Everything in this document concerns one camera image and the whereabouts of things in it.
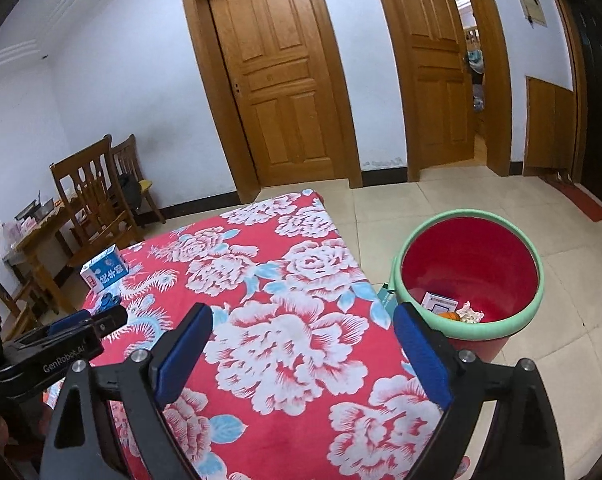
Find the blue white milk carton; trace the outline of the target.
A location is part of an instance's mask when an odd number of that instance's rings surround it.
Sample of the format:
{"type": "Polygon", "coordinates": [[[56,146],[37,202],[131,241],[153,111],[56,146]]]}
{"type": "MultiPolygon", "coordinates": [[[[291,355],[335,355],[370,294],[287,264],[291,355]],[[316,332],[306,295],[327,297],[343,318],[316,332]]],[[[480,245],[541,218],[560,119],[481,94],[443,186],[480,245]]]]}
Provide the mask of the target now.
{"type": "Polygon", "coordinates": [[[128,274],[128,264],[116,245],[88,260],[80,270],[80,277],[92,292],[102,292],[128,274]]]}

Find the near wooden chair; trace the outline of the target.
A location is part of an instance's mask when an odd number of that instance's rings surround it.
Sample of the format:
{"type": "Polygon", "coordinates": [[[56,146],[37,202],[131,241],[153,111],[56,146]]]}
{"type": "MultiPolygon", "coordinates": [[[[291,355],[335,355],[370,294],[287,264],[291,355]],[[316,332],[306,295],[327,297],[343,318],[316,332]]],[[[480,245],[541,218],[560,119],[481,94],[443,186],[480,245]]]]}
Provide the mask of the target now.
{"type": "Polygon", "coordinates": [[[123,249],[144,240],[117,177],[109,134],[50,169],[79,239],[69,260],[72,269],[110,246],[123,249]]]}

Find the open wooden door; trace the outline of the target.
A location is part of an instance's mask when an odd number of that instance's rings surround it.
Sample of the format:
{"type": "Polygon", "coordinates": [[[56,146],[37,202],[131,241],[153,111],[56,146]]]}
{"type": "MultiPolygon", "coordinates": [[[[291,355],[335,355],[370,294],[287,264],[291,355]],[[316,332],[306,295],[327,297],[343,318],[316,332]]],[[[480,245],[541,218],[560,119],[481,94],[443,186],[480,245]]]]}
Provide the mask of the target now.
{"type": "Polygon", "coordinates": [[[412,63],[420,166],[474,156],[471,77],[455,0],[395,0],[412,63]]]}

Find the wall electrical panel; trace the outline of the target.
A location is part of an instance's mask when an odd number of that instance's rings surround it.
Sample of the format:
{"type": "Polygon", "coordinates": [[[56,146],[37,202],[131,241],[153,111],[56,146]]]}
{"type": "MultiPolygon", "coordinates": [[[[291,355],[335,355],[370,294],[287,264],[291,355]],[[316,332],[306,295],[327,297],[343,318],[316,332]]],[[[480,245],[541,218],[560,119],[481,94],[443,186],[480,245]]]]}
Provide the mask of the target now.
{"type": "Polygon", "coordinates": [[[546,26],[546,18],[540,0],[519,0],[525,19],[530,24],[546,26]]]}

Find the wooden side table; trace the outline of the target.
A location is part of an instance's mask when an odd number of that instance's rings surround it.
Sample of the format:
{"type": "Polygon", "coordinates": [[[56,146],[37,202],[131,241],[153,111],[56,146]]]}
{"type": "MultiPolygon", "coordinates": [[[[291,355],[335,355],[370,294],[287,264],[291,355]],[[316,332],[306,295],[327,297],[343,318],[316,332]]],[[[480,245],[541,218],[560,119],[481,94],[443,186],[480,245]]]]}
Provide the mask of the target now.
{"type": "Polygon", "coordinates": [[[62,234],[62,228],[69,221],[70,210],[64,204],[59,204],[8,250],[3,262],[12,270],[19,284],[24,286],[28,281],[32,281],[38,286],[39,290],[44,292],[44,296],[53,301],[51,308],[55,312],[62,309],[66,313],[74,313],[76,308],[62,292],[62,285],[74,273],[74,268],[69,266],[74,252],[62,234]],[[66,258],[62,270],[56,275],[51,274],[39,258],[39,252],[50,240],[57,240],[66,258]]]}

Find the far wooden chair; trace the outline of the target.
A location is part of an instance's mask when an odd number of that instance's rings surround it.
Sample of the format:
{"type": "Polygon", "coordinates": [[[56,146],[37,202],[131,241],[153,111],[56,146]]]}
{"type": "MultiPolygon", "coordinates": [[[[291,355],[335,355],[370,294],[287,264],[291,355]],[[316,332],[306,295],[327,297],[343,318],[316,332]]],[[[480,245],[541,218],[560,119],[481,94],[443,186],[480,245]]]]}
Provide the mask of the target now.
{"type": "Polygon", "coordinates": [[[124,199],[133,212],[133,216],[138,218],[142,203],[146,202],[157,219],[164,224],[164,215],[150,194],[152,180],[144,177],[138,160],[138,146],[134,134],[130,134],[126,140],[113,146],[111,154],[124,199]]]}

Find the closed wooden door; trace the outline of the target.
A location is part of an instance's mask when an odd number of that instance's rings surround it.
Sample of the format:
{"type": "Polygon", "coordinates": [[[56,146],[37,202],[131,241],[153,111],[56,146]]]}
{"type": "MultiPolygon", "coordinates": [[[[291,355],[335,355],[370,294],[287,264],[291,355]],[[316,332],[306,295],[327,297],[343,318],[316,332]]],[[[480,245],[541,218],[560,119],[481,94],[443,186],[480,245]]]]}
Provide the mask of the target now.
{"type": "Polygon", "coordinates": [[[341,128],[310,0],[209,0],[264,186],[342,179],[341,128]]]}

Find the red bucket green rim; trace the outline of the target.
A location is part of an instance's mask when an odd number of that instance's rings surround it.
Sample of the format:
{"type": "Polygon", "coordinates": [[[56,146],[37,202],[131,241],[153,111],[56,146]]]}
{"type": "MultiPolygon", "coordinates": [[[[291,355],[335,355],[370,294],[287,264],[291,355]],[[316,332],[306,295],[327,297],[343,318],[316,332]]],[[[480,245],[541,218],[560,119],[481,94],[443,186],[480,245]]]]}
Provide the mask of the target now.
{"type": "Polygon", "coordinates": [[[490,362],[528,326],[542,302],[545,273],[529,237],[508,220],[478,209],[456,209],[423,222],[394,257],[387,284],[392,312],[409,302],[457,349],[490,362]],[[428,295],[481,313],[453,321],[426,308],[428,295]]]}

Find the blue fidget spinner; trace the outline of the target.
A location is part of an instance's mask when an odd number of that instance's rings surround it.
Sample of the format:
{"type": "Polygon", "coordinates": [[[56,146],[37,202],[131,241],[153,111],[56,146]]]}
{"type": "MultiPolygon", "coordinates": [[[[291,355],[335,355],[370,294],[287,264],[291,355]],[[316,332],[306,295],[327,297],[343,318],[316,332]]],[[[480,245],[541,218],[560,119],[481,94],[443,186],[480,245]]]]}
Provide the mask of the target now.
{"type": "Polygon", "coordinates": [[[120,296],[112,295],[111,292],[107,292],[107,294],[103,295],[102,298],[100,298],[100,304],[95,309],[94,313],[95,314],[104,313],[107,310],[109,310],[110,308],[120,306],[120,304],[121,304],[120,296]]]}

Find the red door mat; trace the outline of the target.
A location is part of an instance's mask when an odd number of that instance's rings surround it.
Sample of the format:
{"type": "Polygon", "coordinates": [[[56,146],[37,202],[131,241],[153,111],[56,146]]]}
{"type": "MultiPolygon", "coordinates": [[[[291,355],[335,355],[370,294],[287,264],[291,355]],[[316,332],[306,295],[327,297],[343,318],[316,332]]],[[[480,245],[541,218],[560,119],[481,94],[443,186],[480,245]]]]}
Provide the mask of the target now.
{"type": "Polygon", "coordinates": [[[566,198],[585,214],[589,220],[592,220],[593,222],[602,221],[602,206],[576,185],[551,178],[543,178],[543,180],[562,195],[566,196],[566,198]]]}

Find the orange snack packet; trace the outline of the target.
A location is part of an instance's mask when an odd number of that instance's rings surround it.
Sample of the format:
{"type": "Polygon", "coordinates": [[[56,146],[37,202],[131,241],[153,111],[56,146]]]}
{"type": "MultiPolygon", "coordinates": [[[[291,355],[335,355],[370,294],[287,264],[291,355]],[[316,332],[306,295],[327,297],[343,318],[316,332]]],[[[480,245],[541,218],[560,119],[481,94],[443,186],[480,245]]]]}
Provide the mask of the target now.
{"type": "Polygon", "coordinates": [[[448,320],[461,322],[461,317],[454,311],[442,312],[442,313],[439,313],[439,316],[441,316],[441,318],[447,318],[448,320]]]}

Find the red floral tablecloth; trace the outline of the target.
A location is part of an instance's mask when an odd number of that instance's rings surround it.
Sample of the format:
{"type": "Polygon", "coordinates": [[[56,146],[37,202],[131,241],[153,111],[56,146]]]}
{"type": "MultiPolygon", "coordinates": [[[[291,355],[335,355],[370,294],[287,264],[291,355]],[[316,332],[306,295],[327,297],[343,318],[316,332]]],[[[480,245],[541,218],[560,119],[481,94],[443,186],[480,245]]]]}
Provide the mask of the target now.
{"type": "Polygon", "coordinates": [[[128,322],[97,365],[148,349],[193,304],[213,332],[164,411],[205,479],[402,479],[440,409],[313,190],[158,235],[123,254],[128,322]]]}

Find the white medicine box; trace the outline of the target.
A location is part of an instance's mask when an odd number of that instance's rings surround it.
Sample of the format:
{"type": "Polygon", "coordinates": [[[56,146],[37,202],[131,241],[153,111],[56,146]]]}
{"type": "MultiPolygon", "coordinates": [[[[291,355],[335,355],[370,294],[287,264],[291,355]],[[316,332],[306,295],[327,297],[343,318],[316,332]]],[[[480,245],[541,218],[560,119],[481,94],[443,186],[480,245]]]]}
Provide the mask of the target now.
{"type": "Polygon", "coordinates": [[[421,307],[436,315],[442,313],[455,312],[458,307],[458,301],[440,295],[426,292],[421,300],[421,307]]]}

